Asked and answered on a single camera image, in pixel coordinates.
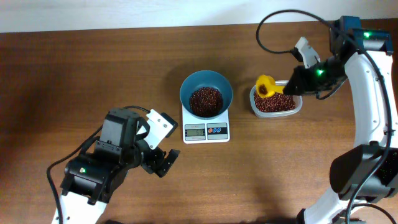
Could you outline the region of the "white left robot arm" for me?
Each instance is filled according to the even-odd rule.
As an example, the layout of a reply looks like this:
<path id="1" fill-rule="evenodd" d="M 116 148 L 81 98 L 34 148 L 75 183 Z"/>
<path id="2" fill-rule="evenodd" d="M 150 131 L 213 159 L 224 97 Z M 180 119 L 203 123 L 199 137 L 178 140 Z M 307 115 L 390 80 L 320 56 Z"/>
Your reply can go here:
<path id="1" fill-rule="evenodd" d="M 62 191 L 51 185 L 57 206 L 53 223 L 96 223 L 131 169 L 142 167 L 159 177 L 167 174 L 180 152 L 165 152 L 159 144 L 178 123 L 166 113 L 147 110 L 142 117 L 136 109 L 109 110 L 103 125 L 63 158 L 67 164 Z"/>

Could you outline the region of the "yellow plastic measuring scoop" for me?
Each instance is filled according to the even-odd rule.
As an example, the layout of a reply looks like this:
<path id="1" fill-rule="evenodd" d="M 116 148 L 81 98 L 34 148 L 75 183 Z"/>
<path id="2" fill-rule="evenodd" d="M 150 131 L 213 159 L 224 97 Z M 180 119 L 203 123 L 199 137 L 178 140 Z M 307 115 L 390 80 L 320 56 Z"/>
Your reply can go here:
<path id="1" fill-rule="evenodd" d="M 270 98 L 275 93 L 283 94 L 284 86 L 277 85 L 269 75 L 260 75 L 256 80 L 256 92 L 261 98 Z"/>

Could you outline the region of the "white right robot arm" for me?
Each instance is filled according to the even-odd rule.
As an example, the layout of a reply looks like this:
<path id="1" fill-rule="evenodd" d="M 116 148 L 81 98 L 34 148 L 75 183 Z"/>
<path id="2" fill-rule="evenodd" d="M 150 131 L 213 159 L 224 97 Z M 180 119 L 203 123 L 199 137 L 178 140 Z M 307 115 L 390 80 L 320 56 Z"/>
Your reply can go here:
<path id="1" fill-rule="evenodd" d="M 392 88 L 392 40 L 363 29 L 358 17 L 330 24 L 332 56 L 294 69 L 286 95 L 324 99 L 349 81 L 355 117 L 354 146 L 330 167 L 330 187 L 297 223 L 349 223 L 353 212 L 397 193 L 397 110 Z"/>

